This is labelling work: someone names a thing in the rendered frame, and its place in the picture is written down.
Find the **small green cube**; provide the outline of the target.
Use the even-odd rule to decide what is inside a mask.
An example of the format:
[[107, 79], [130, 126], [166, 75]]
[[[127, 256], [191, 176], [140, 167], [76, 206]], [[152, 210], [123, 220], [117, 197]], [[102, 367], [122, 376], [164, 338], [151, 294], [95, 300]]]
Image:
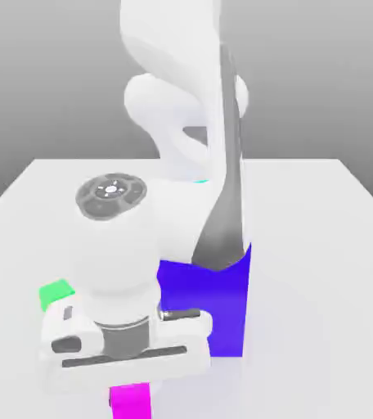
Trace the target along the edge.
[[63, 278], [43, 285], [38, 289], [41, 310], [46, 312], [52, 303], [74, 294], [74, 288]]

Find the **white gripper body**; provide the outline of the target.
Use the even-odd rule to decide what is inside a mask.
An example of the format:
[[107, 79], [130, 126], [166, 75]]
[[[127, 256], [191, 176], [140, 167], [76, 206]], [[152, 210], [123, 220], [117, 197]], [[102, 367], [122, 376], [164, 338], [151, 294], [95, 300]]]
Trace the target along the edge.
[[151, 313], [106, 325], [83, 313], [46, 313], [38, 353], [52, 391], [104, 390], [199, 374], [210, 365], [209, 313]]

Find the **small magenta cube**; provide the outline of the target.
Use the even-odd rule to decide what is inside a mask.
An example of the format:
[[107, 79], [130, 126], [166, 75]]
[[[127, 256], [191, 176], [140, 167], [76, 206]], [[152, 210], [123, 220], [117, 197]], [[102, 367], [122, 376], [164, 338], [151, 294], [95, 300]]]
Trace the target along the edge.
[[109, 392], [113, 419], [152, 419], [148, 383], [113, 386]]

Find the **large blue box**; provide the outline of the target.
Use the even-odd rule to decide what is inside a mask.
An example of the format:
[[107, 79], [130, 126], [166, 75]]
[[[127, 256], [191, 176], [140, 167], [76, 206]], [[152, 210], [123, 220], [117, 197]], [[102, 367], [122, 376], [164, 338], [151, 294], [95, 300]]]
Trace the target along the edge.
[[164, 311], [201, 309], [211, 314], [209, 351], [213, 357], [240, 358], [245, 340], [251, 250], [222, 271], [162, 260], [157, 279]]

